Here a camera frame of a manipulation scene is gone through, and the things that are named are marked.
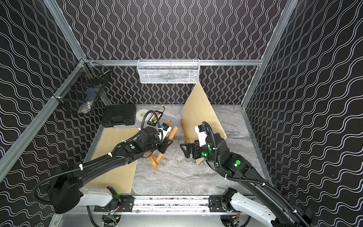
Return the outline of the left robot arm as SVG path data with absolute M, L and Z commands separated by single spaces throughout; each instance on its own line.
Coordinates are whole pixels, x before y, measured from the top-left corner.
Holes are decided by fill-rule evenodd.
M 69 167 L 61 165 L 49 182 L 48 196 L 55 213 L 63 214 L 79 204 L 86 194 L 81 188 L 93 179 L 144 157 L 145 153 L 158 150 L 165 153 L 173 140 L 166 138 L 171 127 L 156 129 L 146 127 L 131 138 L 117 144 L 112 152 L 84 164 Z

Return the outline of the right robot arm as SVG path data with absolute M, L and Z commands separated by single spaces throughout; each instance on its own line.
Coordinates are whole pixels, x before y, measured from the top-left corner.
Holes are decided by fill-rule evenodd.
M 181 144 L 186 158 L 204 158 L 220 176 L 248 189 L 259 202 L 228 188 L 220 198 L 226 211 L 240 211 L 268 227 L 309 227 L 314 214 L 309 208 L 293 205 L 270 185 L 241 155 L 231 152 L 218 133 L 208 135 L 205 144 Z

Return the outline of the large wooden easel frame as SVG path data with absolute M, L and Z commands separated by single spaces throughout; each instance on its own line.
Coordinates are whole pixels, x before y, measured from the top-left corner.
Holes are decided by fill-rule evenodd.
M 172 124 L 172 120 L 168 120 L 166 122 L 167 125 L 169 125 L 171 127 L 171 124 Z M 175 126 L 174 128 L 171 127 L 171 131 L 167 134 L 167 136 L 165 138 L 168 138 L 170 140 L 173 140 L 173 138 L 175 137 L 176 133 L 178 132 L 178 127 Z M 154 153 L 155 151 L 153 152 L 147 152 L 146 155 L 147 155 L 147 159 L 151 162 L 151 164 L 153 165 L 152 169 L 155 171 L 157 169 L 157 167 L 159 166 L 160 164 L 160 161 L 164 155 L 164 153 L 166 152 L 167 148 L 165 147 L 164 145 L 164 140 L 162 141 L 161 145 L 158 147 L 158 152 L 159 152 L 159 155 L 158 157 L 156 158 Z

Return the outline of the black plastic tool case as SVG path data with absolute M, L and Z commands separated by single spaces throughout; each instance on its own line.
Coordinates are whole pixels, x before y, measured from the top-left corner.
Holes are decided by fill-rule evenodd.
M 115 104 L 106 106 L 102 125 L 105 128 L 117 125 L 134 125 L 136 119 L 135 104 Z

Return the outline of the white tape roll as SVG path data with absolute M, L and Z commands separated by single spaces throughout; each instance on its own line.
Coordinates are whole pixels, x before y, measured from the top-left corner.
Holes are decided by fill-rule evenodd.
M 147 122 L 150 118 L 151 118 L 151 115 L 152 113 L 149 113 L 148 115 L 146 115 L 146 113 L 148 112 L 149 110 L 147 109 L 141 109 L 139 111 L 136 112 L 136 120 L 142 122 L 142 120 L 145 118 L 145 122 Z

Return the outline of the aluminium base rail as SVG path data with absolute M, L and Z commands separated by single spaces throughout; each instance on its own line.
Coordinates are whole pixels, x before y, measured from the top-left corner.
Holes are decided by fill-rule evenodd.
M 220 195 L 121 195 L 112 205 L 104 207 L 94 200 L 81 201 L 69 211 L 77 213 L 86 206 L 93 212 L 126 215 L 185 214 L 185 215 L 232 215 L 239 212 L 222 205 Z

